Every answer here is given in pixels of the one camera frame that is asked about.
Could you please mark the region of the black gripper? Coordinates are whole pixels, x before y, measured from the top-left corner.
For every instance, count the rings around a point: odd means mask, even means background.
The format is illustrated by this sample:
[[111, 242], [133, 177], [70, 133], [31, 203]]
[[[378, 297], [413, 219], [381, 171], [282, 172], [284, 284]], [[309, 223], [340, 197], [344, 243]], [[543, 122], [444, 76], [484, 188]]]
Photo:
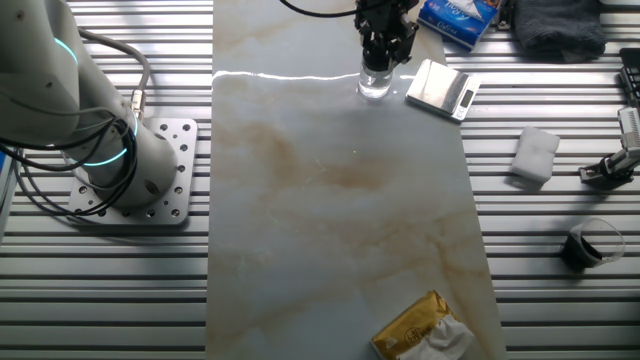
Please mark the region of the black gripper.
[[419, 25], [407, 13], [418, 0], [357, 0], [354, 25], [360, 35], [362, 52], [368, 54], [375, 43], [374, 32], [384, 32], [393, 24], [392, 60], [407, 63]]

